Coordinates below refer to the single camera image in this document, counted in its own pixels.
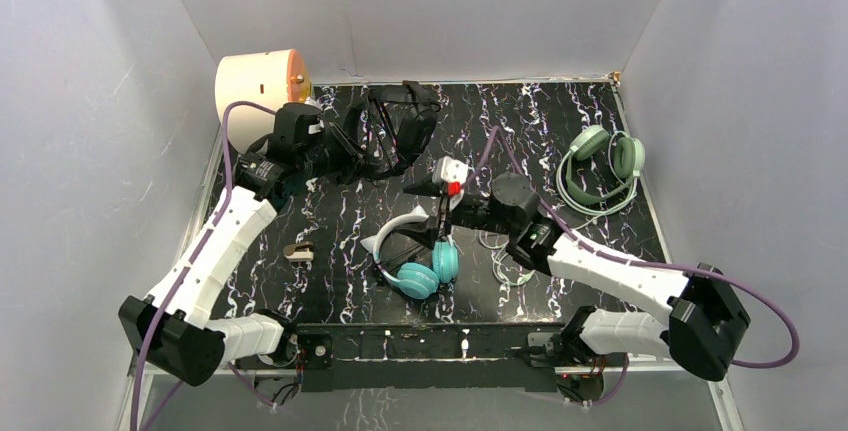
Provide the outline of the green headphones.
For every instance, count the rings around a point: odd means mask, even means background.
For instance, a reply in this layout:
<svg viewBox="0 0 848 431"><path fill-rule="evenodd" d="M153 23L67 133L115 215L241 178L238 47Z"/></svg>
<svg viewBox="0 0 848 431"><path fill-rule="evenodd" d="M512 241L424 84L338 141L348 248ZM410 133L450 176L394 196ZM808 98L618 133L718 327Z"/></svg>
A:
<svg viewBox="0 0 848 431"><path fill-rule="evenodd" d="M608 167L617 184L608 192L592 195L574 178L575 164L587 161L606 148ZM587 215L600 215L596 206L625 193L623 200L607 209L614 213L627 206L638 193L638 183L646 161L642 142L625 131L608 132L600 125L591 125L574 138L559 162L556 185L559 196L574 210Z"/></svg>

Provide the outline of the teal cat-ear headphones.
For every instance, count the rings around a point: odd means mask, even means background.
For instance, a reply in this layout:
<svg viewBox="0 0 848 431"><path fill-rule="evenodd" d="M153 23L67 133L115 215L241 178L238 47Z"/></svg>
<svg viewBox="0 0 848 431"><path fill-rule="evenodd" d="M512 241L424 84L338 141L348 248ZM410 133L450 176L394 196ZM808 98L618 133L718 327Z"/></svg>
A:
<svg viewBox="0 0 848 431"><path fill-rule="evenodd" d="M378 273L410 299L424 300L435 294L442 285L454 281L460 274L460 252L452 236L435 243L432 251L417 244L405 252L385 257L385 241L401 224L427 222L430 215L416 206L410 212L388 220L376 235L366 237L361 245L372 256Z"/></svg>

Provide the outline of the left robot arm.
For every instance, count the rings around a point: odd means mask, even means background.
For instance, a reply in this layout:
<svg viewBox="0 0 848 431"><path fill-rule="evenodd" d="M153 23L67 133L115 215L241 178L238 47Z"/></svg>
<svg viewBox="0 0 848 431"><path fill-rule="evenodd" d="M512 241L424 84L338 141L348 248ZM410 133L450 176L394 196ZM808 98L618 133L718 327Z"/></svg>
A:
<svg viewBox="0 0 848 431"><path fill-rule="evenodd" d="M225 187L207 221L165 276L144 296L128 296L118 318L136 353L136 373L153 365L190 386L238 359L294 362L299 342L274 311L212 316L239 262L307 181L330 175L348 184L372 176L360 123L331 122L310 103L273 111L273 125L238 156L224 152Z"/></svg>

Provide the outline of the black headphones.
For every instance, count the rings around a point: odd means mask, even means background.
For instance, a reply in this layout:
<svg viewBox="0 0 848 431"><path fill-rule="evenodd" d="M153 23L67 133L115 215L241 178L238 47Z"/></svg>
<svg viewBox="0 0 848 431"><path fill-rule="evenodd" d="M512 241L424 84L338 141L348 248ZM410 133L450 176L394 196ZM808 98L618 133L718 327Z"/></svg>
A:
<svg viewBox="0 0 848 431"><path fill-rule="evenodd" d="M387 104L407 107L398 126L388 116ZM366 155L357 136L361 115L368 114L372 107L375 107L395 148L397 160L386 170L380 169L378 160ZM343 120L343 130L348 136L348 142L353 145L355 156L352 173L347 181L383 180L403 175L428 146L438 124L437 114L441 108L438 96L417 81L404 80L400 85L370 89L364 98L353 104Z"/></svg>

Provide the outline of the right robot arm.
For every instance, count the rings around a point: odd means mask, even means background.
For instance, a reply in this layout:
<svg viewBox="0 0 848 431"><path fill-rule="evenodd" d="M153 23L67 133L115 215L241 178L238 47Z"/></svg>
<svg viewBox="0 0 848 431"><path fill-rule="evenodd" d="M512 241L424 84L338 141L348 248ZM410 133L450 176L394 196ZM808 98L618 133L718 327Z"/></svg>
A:
<svg viewBox="0 0 848 431"><path fill-rule="evenodd" d="M673 270L565 231L542 212L540 196L516 173L495 178L488 195L466 194L457 183L422 180L407 194L446 198L448 224L507 236L507 253L520 266L579 282L636 306L611 312L584 306L560 334L565 356L577 365L628 353L674 361L690 374L721 381L733 364L751 319L729 278L705 263Z"/></svg>

